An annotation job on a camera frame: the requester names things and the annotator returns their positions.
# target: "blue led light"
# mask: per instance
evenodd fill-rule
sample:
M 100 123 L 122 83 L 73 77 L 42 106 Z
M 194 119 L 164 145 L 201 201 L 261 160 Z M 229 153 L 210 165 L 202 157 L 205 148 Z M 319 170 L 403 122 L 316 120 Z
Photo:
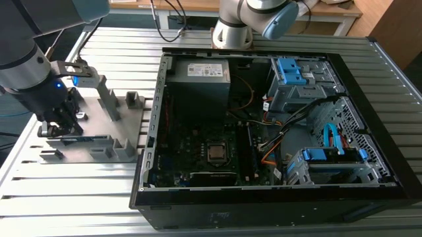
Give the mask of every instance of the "blue led light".
M 73 86 L 77 86 L 78 77 L 73 77 Z

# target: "metal rail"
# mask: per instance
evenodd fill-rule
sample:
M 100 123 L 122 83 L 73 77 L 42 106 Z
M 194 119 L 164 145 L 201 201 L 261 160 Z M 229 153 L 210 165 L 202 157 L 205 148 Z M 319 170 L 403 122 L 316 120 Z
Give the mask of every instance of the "metal rail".
M 176 31 L 162 30 L 165 37 Z M 85 37 L 82 33 L 69 54 Z M 339 53 L 377 112 L 408 164 L 422 180 L 420 94 L 393 66 L 380 47 L 365 38 L 285 36 L 267 41 L 255 35 L 256 50 Z M 106 76 L 116 95 L 136 90 L 150 109 L 161 47 L 210 47 L 208 31 L 188 31 L 174 43 L 165 43 L 153 29 L 98 28 L 82 58 Z M 145 144 L 150 111 L 145 111 L 138 148 Z M 344 237 L 388 235 L 419 236 L 422 203 L 387 210 L 341 225 L 260 227 L 157 232 L 140 213 L 128 208 L 134 164 L 38 164 L 35 119 L 27 122 L 0 170 L 0 229 L 7 236 L 197 236 L 296 234 Z

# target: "gray robot arm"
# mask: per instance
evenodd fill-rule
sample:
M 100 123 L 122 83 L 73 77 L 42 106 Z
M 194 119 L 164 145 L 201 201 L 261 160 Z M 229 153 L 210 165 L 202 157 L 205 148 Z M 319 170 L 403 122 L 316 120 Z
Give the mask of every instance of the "gray robot arm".
M 245 49 L 252 30 L 269 40 L 279 39 L 295 23 L 299 8 L 291 0 L 224 0 L 212 33 L 217 48 Z
M 90 23 L 108 12 L 108 0 L 0 1 L 0 85 L 38 121 L 57 124 L 46 127 L 39 136 L 82 130 L 76 120 L 76 91 L 60 80 L 66 76 L 61 70 L 64 64 L 48 61 L 33 38 Z

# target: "table leg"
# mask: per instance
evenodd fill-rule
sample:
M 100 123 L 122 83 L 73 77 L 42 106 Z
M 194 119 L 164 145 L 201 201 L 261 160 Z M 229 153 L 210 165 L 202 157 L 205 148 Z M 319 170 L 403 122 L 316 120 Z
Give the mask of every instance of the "table leg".
M 157 10 L 156 11 L 157 18 L 158 18 L 158 27 L 161 30 L 168 30 L 168 10 Z
M 345 36 L 348 31 L 349 31 L 349 28 L 355 22 L 355 17 L 345 17 L 343 22 L 339 24 L 336 30 L 335 30 L 335 33 L 333 33 L 333 36 Z

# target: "floor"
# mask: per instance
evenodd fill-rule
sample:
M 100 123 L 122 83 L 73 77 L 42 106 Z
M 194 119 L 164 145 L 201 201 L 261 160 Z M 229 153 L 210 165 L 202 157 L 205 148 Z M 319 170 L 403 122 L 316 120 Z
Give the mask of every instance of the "floor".
M 200 18 L 189 17 L 188 24 L 192 30 L 208 30 L 213 27 L 216 18 Z M 122 27 L 122 28 L 154 28 L 153 20 L 149 15 L 117 15 L 110 14 L 106 16 L 101 23 L 102 27 Z M 177 19 L 169 19 L 169 28 L 178 29 L 181 27 Z M 65 30 L 57 48 L 52 55 L 52 61 L 64 60 L 74 45 L 74 42 L 80 36 L 84 26 L 76 26 Z M 35 39 L 35 42 L 42 50 L 52 44 L 56 34 Z M 416 85 L 416 88 L 422 90 L 422 54 L 413 60 L 411 65 L 404 70 L 404 74 Z M 23 112 L 25 109 L 19 103 L 9 96 L 0 96 L 0 132 L 19 134 L 30 114 L 25 114 L 15 117 L 1 117 L 1 115 L 11 115 Z M 3 144 L 13 143 L 14 137 L 0 136 L 0 165 L 2 164 L 6 155 L 10 151 L 9 146 Z

